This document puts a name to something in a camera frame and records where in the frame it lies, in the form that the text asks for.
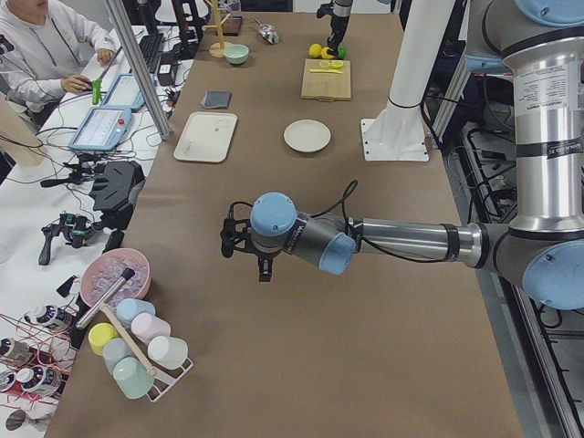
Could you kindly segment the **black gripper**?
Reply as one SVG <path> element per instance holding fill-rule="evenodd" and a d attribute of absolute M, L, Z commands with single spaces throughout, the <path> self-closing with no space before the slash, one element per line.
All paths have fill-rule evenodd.
<path fill-rule="evenodd" d="M 331 35 L 328 37 L 329 51 L 338 56 L 338 48 L 344 39 L 350 18 L 350 3 L 325 3 L 317 10 L 317 18 L 330 16 Z"/>
<path fill-rule="evenodd" d="M 252 241 L 251 222 L 249 219 L 235 219 L 235 206 L 231 203 L 227 216 L 223 221 L 221 237 L 221 254 L 225 258 L 233 256 L 234 252 L 253 254 L 258 261 L 258 281 L 270 282 L 273 273 L 273 260 L 278 252 L 267 253 L 258 249 Z"/>

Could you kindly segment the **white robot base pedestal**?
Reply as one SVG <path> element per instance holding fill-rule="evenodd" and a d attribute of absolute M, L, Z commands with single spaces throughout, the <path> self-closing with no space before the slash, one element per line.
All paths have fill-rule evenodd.
<path fill-rule="evenodd" d="M 411 3 L 387 105 L 376 118 L 361 121 L 366 161 L 429 160 L 421 105 L 454 4 L 454 0 Z"/>

